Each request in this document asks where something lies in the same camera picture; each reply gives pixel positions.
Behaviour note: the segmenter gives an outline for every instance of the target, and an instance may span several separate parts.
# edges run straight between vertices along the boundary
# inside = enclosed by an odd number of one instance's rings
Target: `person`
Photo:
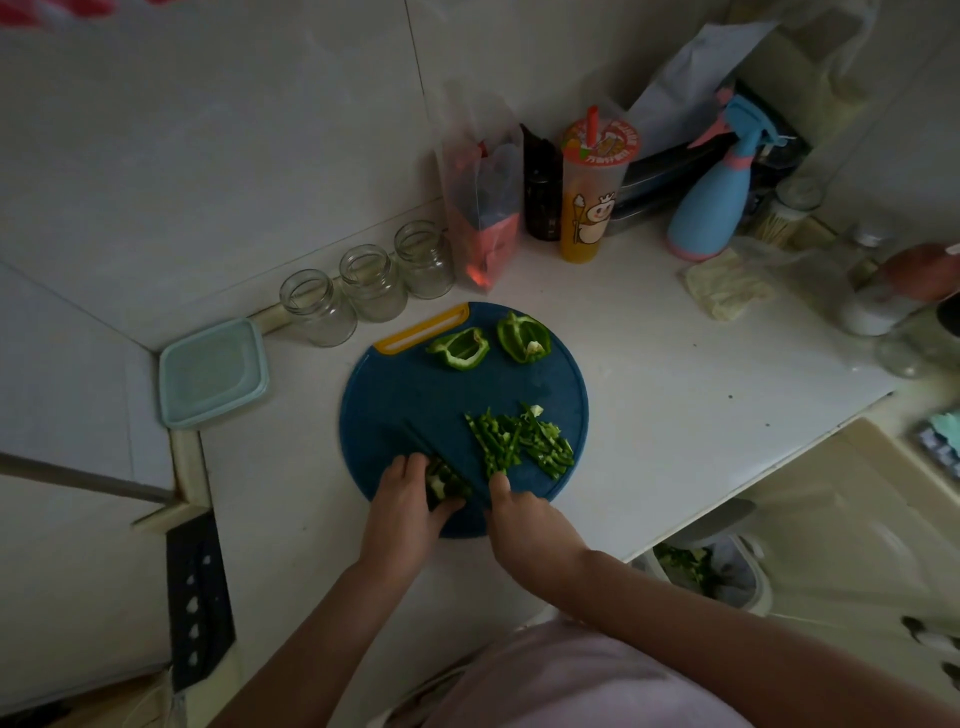
[[[398,456],[360,556],[213,728],[323,726],[462,500],[427,507],[427,458]],[[947,704],[829,646],[591,550],[546,500],[490,481],[496,561],[565,617],[489,648],[424,728],[960,726]]]

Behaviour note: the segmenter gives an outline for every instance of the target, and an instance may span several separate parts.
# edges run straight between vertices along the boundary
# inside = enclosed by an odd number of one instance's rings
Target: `hand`
[[[517,584],[555,602],[590,553],[564,514],[532,493],[512,493],[504,473],[490,479],[487,531],[493,556]]]
[[[406,590],[440,538],[447,519],[464,507],[451,498],[433,513],[426,504],[426,455],[398,455],[380,478],[370,506],[358,564]]]

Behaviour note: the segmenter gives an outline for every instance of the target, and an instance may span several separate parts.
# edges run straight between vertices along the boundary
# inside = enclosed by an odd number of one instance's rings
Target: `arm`
[[[960,726],[960,716],[842,652],[590,550],[560,511],[491,481],[493,553],[532,594],[630,644],[766,726]]]
[[[371,503],[360,558],[210,724],[211,728],[326,725],[373,638],[403,599],[461,499],[431,513],[427,459],[400,455]]]

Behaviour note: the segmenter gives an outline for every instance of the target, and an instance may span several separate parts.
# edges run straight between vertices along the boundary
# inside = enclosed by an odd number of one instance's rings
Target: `forearm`
[[[576,619],[628,643],[764,726],[956,726],[947,706],[772,621],[631,569],[584,556],[547,596]]]
[[[340,696],[406,592],[354,564],[252,680],[217,716],[211,728],[326,725]]]

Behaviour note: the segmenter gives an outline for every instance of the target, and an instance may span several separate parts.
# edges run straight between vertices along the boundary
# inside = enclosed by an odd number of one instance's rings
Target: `plastic cup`
[[[625,121],[600,123],[596,107],[590,107],[587,118],[566,130],[561,146],[560,253],[571,263],[586,263],[597,255],[627,165],[639,151],[639,135]]]

